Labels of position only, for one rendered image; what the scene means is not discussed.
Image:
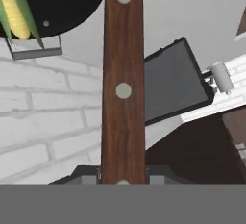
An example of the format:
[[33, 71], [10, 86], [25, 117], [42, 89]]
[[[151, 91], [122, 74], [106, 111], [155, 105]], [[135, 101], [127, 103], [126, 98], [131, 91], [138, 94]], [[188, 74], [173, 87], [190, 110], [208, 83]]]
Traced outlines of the dark brown cupboard run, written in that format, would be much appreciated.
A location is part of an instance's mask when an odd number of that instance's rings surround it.
[[246, 105], [181, 125], [146, 151], [194, 184], [246, 185]]

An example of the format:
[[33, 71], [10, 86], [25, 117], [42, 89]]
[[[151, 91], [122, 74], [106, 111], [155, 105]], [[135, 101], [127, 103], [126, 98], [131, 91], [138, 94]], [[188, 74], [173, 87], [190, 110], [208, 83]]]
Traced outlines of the yellow corn with green husk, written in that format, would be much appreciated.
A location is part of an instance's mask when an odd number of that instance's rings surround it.
[[27, 0], [0, 0], [0, 25], [7, 40], [16, 36], [28, 40], [33, 36], [41, 48], [44, 48], [37, 24]]

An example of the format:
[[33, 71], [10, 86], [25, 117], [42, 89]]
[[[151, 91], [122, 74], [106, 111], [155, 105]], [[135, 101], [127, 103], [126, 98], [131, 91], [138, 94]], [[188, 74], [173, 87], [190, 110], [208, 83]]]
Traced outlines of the black-rimmed grey sink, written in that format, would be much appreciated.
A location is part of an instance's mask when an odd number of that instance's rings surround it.
[[210, 105], [213, 87], [200, 70], [186, 38], [144, 59], [145, 125]]

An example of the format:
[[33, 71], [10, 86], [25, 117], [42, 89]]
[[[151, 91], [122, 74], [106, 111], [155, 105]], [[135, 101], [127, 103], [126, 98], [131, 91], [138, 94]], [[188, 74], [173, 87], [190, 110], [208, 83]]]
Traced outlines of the wooden-handled spatula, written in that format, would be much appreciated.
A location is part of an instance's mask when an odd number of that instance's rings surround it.
[[143, 0], [105, 0], [101, 182], [146, 182]]

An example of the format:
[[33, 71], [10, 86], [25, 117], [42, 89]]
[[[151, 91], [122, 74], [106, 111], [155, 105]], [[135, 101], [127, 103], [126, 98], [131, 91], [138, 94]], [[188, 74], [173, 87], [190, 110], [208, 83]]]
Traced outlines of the silver tap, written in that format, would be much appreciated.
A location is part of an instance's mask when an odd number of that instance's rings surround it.
[[227, 95], [232, 93], [234, 85], [230, 72], [224, 62], [217, 62], [211, 65], [202, 75], [204, 79], [213, 79], [221, 93], [226, 93]]

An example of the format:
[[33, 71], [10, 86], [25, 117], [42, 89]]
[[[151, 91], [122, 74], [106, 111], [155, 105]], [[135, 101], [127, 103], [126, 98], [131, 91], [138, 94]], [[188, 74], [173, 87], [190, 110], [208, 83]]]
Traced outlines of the black pot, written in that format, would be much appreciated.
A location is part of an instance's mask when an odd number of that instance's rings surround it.
[[[60, 37], [91, 17], [99, 7], [102, 0], [27, 0], [37, 24], [42, 42], [49, 37]], [[20, 40], [16, 36], [12, 41], [7, 40], [2, 26], [0, 25], [0, 38], [5, 40], [11, 49], [10, 53], [15, 61], [35, 59], [42, 57], [58, 56], [62, 53], [62, 47], [41, 48], [24, 51], [12, 50], [15, 41], [35, 40], [30, 36], [28, 40]]]

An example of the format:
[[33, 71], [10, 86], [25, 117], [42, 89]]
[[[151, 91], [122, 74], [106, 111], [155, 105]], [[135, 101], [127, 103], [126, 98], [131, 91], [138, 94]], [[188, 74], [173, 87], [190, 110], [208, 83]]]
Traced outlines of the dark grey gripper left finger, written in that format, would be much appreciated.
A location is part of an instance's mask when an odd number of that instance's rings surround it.
[[96, 185], [101, 183], [99, 165], [78, 165], [74, 171], [54, 182], [52, 185]]

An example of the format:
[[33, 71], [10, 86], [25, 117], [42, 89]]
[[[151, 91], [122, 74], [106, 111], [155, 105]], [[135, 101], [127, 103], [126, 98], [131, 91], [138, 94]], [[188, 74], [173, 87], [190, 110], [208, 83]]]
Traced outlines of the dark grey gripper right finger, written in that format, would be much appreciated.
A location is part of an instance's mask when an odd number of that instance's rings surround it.
[[146, 183], [149, 185], [191, 184], [191, 181], [176, 175], [167, 165], [147, 165]]

